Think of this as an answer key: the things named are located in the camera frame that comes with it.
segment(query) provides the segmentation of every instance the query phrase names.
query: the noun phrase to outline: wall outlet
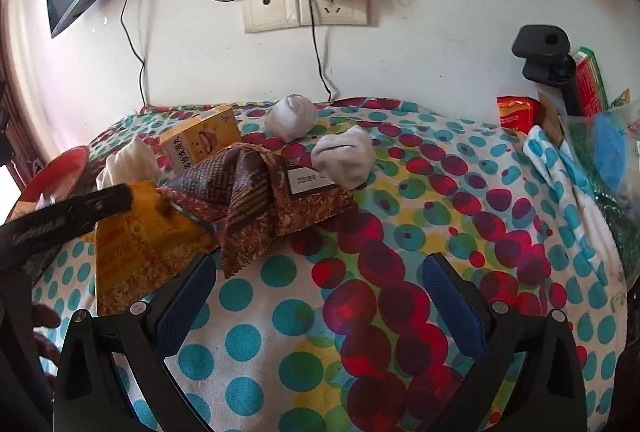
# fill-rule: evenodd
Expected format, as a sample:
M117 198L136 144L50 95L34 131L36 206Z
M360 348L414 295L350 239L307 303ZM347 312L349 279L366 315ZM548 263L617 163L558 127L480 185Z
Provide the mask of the wall outlet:
M242 0L244 32L268 32L300 26L298 0Z
M314 21L322 24L369 24L369 0L311 0ZM300 2L300 24L311 25L309 1Z

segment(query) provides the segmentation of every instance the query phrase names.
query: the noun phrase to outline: plastic bag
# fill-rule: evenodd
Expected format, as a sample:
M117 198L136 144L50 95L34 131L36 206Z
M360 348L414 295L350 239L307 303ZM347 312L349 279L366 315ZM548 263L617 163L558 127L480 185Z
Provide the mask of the plastic bag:
M631 288L640 276L640 101L590 118L563 117L562 125L607 220Z

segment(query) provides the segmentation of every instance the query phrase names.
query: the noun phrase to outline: bed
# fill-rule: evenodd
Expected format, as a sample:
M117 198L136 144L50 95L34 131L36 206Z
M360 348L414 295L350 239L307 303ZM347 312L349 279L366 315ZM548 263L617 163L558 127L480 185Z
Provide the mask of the bed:
M524 138L411 102L356 98L318 104L318 124L286 145L264 127L271 105L233 104L244 141L304 164L318 138L357 123L373 137L376 162L354 192L356 216L282 238L233 278L219 275L167 359L214 430L415 431L432 422L472 365L421 284L432 252L489 301L565 311L589 430L604 426L626 342L624 274L588 182L542 131ZM158 135L210 107L146 108L96 138L91 160L99 167L138 137L167 181ZM33 287L33 300L62 317L46 330L58 346L76 309L95 314L94 255L93 234L67 243ZM116 363L138 417L158 428L126 361ZM484 427L500 419L521 365L516 355Z

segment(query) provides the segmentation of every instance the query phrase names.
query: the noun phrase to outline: lips illustration on box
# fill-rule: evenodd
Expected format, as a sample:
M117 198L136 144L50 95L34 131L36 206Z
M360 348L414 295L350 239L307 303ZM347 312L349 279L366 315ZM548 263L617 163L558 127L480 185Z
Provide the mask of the lips illustration on box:
M208 131L201 131L198 133L198 138L207 154L211 154L213 149L218 145L218 140L214 133L209 133Z

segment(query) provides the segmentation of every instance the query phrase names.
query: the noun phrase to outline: folded polka dot cloth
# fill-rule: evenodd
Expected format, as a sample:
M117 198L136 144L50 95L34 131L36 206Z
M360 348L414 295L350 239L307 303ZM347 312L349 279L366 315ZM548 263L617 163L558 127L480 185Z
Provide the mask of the folded polka dot cloth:
M166 360L214 430L413 432L432 423L472 365L421 284L432 252L489 301L526 314L565 311L589 430L604 425L625 346L622 265L580 171L544 133L534 128L524 140L411 102L359 98L318 105L311 131L285 144L265 129L271 105L234 105L244 141L310 166L319 137L357 124L373 138L375 166L353 192L357 213L277 240L231 279L219 275ZM158 135L209 108L129 116L91 144L92 158L139 137L156 151L165 182L172 172ZM92 239L65 245L33 289L62 316L60 329L47 331L59 346L73 311L95 311ZM115 360L140 421L160 430L126 360ZM516 356L485 427L500 420L521 366Z

